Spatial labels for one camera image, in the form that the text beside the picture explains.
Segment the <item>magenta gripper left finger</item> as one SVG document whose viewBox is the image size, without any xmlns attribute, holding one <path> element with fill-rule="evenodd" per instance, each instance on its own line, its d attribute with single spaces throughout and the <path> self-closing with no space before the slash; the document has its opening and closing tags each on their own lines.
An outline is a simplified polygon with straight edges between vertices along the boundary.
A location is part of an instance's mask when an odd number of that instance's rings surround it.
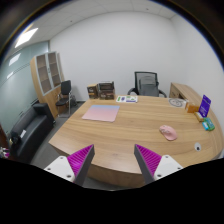
<svg viewBox="0 0 224 224">
<path fill-rule="evenodd" d="M 94 145 L 91 144 L 69 156 L 59 156 L 45 171 L 82 186 L 94 155 Z"/>
</svg>

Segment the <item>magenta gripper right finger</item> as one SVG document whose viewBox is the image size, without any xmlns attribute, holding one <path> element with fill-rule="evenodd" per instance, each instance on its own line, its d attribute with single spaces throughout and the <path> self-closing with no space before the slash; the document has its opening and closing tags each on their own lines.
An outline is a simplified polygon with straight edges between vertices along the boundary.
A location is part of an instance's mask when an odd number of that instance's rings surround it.
<svg viewBox="0 0 224 224">
<path fill-rule="evenodd" d="M 161 156 L 138 144 L 134 146 L 134 155 L 145 184 L 150 184 L 182 169 L 182 166 L 170 155 Z"/>
</svg>

